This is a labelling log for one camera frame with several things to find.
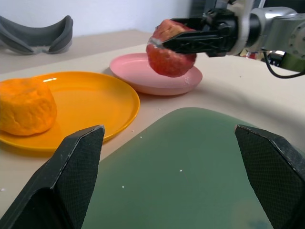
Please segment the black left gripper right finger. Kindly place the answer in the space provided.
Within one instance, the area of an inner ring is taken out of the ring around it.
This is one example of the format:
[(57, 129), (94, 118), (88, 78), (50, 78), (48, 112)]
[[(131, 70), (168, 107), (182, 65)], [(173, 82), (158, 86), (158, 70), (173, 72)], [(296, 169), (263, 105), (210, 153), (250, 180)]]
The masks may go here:
[(305, 227), (305, 156), (284, 137), (237, 125), (248, 180), (275, 229)]

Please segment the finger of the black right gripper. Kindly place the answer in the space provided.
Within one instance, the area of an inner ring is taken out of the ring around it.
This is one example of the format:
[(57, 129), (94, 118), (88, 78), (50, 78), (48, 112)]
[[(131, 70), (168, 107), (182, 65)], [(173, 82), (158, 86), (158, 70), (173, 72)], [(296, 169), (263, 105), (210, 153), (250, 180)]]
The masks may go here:
[(162, 46), (180, 54), (195, 54), (218, 51), (222, 42), (216, 31), (188, 31), (163, 41)]
[(205, 26), (204, 18), (172, 18), (171, 20), (196, 31), (202, 31)]

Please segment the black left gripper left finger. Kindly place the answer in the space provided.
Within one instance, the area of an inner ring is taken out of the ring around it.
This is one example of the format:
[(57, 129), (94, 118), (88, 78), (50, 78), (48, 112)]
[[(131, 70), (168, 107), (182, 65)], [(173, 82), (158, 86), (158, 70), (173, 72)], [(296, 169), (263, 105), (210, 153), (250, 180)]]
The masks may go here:
[(104, 126), (63, 139), (0, 219), (2, 229), (80, 229), (98, 174)]

